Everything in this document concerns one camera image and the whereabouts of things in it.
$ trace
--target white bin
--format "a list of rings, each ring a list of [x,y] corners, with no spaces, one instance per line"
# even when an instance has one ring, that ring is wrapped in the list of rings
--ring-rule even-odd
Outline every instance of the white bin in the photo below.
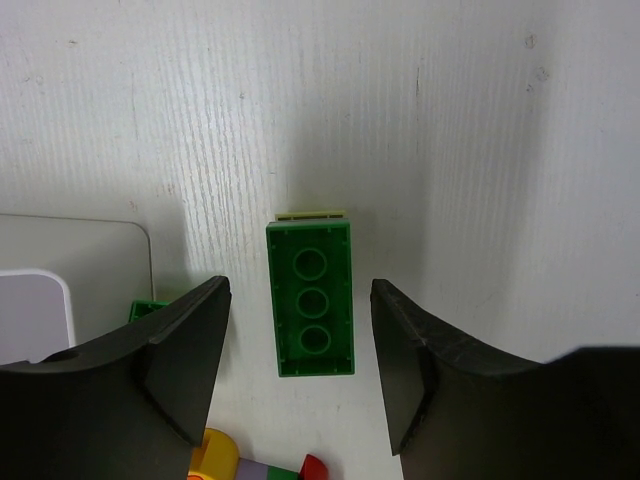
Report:
[[[151,299],[138,225],[0,215],[0,364],[38,362],[127,323]]]

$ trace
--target green toy block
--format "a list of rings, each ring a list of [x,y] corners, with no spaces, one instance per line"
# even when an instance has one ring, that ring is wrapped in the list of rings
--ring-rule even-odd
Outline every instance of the green toy block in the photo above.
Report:
[[[352,374],[349,220],[272,222],[267,248],[280,376]]]
[[[267,480],[298,480],[298,474],[291,470],[269,467],[267,470]]]
[[[131,304],[131,312],[129,313],[129,323],[134,322],[145,315],[160,310],[162,307],[169,305],[169,302],[150,302],[147,300],[135,300]]]

